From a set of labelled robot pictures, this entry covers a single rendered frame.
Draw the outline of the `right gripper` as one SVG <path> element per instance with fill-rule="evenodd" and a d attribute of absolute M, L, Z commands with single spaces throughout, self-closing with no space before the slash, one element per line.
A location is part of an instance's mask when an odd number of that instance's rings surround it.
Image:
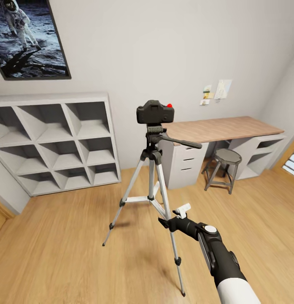
<path fill-rule="evenodd" d="M 176 215 L 178 215 L 175 210 L 173 210 L 173 213 L 175 213 Z M 177 230 L 182 231 L 185 234 L 187 233 L 187 228 L 190 222 L 192 222 L 192 220 L 187 218 L 187 214 L 186 217 L 181 219 L 181 218 L 177 218 L 177 217 L 172 217 L 172 219 L 170 219 L 169 221 L 166 221 L 164 219 L 160 219 L 158 218 L 158 221 L 160 221 L 160 223 L 166 228 L 169 229 L 172 233 L 174 233 Z"/>

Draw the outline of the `digital camera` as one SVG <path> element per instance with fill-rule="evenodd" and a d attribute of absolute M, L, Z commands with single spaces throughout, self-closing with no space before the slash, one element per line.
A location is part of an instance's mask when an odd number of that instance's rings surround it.
<path fill-rule="evenodd" d="M 139 124 L 172 123 L 175 109 L 171 104 L 167 106 L 158 100 L 149 100 L 144 106 L 137 108 L 137 122 Z"/>

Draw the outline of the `camera tripod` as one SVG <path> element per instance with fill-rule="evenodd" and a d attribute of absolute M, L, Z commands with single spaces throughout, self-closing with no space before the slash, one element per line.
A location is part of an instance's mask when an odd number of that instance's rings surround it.
<path fill-rule="evenodd" d="M 180 143 L 185 146 L 193 147 L 196 149 L 201 149 L 202 144 L 200 143 L 195 143 L 192 141 L 185 141 L 185 140 L 177 140 L 174 138 L 169 138 L 160 135 L 160 133 L 165 133 L 167 132 L 167 128 L 162 128 L 162 123 L 155 123 L 155 124 L 147 124 L 147 133 L 146 133 L 146 138 L 147 138 L 147 147 L 146 149 L 143 150 L 142 155 L 140 157 L 139 163 L 136 167 L 136 170 L 131 178 L 131 181 L 129 183 L 129 186 L 125 192 L 125 195 L 120 201 L 120 208 L 115 216 L 115 219 L 112 223 L 110 223 L 110 231 L 105 239 L 105 242 L 103 243 L 103 247 L 105 246 L 105 243 L 112 231 L 112 229 L 115 226 L 115 222 L 121 212 L 122 207 L 126 203 L 133 203 L 133 202 L 145 202 L 149 201 L 153 204 L 153 206 L 158 210 L 158 212 L 163 216 L 163 218 L 166 221 L 169 221 L 172 219 L 171 214 L 170 214 L 170 206 L 168 203 L 168 198 L 167 198 L 167 191 L 166 191 L 166 186 L 165 186 L 165 180 L 162 172 L 162 162 L 161 162 L 161 157 L 162 157 L 162 149 L 159 150 L 159 147 L 157 146 L 160 140 L 167 140 L 167 141 L 172 141 L 176 143 Z M 130 190 L 139 174 L 139 171 L 144 163 L 144 160 L 146 158 L 149 158 L 149 196 L 139 196 L 139 197 L 128 197 Z M 155 167 L 157 171 L 157 176 L 158 180 L 157 183 L 154 186 L 154 174 L 155 174 Z M 161 195 L 164 203 L 165 210 L 160 206 L 160 204 L 157 202 L 155 199 L 155 196 L 157 194 L 157 191 L 161 188 Z M 180 271 L 180 264 L 181 264 L 181 257 L 178 257 L 177 254 L 177 249 L 176 249 L 176 244 L 175 244 L 175 237 L 174 233 L 170 231 L 171 234 L 171 239 L 172 239 L 172 244 L 173 244 L 173 250 L 175 254 L 175 263 L 177 265 L 178 273 L 179 273 L 179 278 L 180 278 L 180 283 L 181 283 L 181 290 L 182 290 L 182 295 L 185 297 L 185 291 L 182 283 L 182 278 L 181 278 L 181 271 Z"/>

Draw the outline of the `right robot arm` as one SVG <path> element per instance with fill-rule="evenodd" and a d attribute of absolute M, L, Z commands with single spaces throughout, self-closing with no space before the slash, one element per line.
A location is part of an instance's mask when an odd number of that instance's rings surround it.
<path fill-rule="evenodd" d="M 219 294 L 221 304 L 261 304 L 259 298 L 240 270 L 238 259 L 222 243 L 217 228 L 205 223 L 195 223 L 187 218 L 189 203 L 173 210 L 177 216 L 169 221 L 158 221 L 172 233 L 177 230 L 199 241 L 206 264 Z"/>

